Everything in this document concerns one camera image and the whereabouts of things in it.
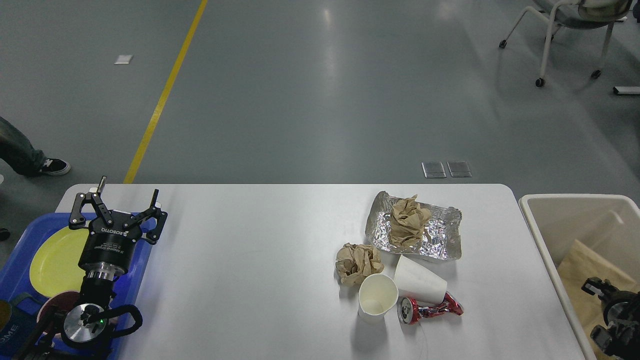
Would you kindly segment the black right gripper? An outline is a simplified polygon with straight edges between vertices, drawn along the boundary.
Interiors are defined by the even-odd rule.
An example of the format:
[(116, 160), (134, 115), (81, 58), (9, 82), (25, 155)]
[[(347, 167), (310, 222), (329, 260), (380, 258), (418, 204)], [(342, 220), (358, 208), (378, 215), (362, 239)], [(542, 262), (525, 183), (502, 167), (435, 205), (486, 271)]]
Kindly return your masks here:
[(590, 333), (600, 350), (622, 360), (640, 358), (638, 292), (620, 291), (610, 280), (597, 276), (588, 278), (581, 290), (606, 301), (604, 319), (607, 328), (597, 325)]

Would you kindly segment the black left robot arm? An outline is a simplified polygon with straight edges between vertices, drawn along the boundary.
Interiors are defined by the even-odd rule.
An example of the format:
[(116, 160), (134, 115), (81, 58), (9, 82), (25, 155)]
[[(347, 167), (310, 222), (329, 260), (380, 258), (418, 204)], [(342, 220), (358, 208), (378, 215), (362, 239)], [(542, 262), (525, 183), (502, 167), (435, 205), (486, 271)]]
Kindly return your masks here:
[(131, 272), (137, 246), (153, 246), (168, 214), (154, 189), (150, 204), (141, 212), (109, 209), (102, 199), (106, 177), (86, 193), (77, 193), (67, 227), (87, 231), (78, 255), (83, 278), (69, 309), (47, 301), (41, 316), (27, 333), (14, 360), (105, 360), (112, 342), (133, 334), (143, 324), (132, 303), (115, 305), (118, 280)]

